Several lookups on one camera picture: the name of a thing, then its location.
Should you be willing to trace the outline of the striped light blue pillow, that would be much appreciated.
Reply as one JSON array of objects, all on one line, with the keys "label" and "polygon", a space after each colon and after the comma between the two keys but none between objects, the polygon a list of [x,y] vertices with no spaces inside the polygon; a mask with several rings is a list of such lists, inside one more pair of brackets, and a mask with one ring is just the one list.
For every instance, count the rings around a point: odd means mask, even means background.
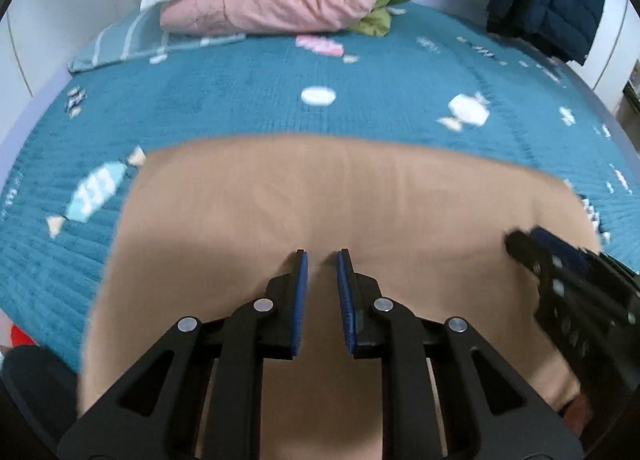
[{"label": "striped light blue pillow", "polygon": [[160,27],[160,6],[144,12],[134,9],[87,43],[67,64],[67,70],[77,74],[130,60],[159,61],[180,50],[199,50],[244,40],[244,34],[191,36],[168,33]]}]

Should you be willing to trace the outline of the tan jacket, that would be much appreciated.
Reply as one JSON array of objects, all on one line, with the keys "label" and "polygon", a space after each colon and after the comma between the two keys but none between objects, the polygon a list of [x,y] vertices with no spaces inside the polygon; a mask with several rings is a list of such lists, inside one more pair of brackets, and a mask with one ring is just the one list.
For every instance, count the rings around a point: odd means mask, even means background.
[{"label": "tan jacket", "polygon": [[81,410],[178,319],[214,320],[254,300],[309,256],[304,335],[290,362],[268,362],[266,459],[376,459],[381,370],[347,353],[334,255],[416,315],[460,316],[553,408],[579,391],[534,321],[534,280],[502,238],[542,226],[597,250],[562,180],[435,148],[331,137],[190,142],[153,152],[122,209],[87,322]]}]

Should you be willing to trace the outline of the teal quilted bedspread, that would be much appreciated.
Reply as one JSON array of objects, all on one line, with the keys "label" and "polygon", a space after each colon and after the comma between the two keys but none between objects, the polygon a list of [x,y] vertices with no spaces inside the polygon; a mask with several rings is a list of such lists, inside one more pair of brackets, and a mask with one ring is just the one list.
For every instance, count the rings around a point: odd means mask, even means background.
[{"label": "teal quilted bedspread", "polygon": [[639,171],[615,124],[536,50],[409,5],[382,38],[341,33],[344,58],[288,36],[153,50],[79,73],[17,154],[1,197],[1,307],[77,368],[136,149],[282,133],[458,150],[565,180],[605,251],[639,265]]}]

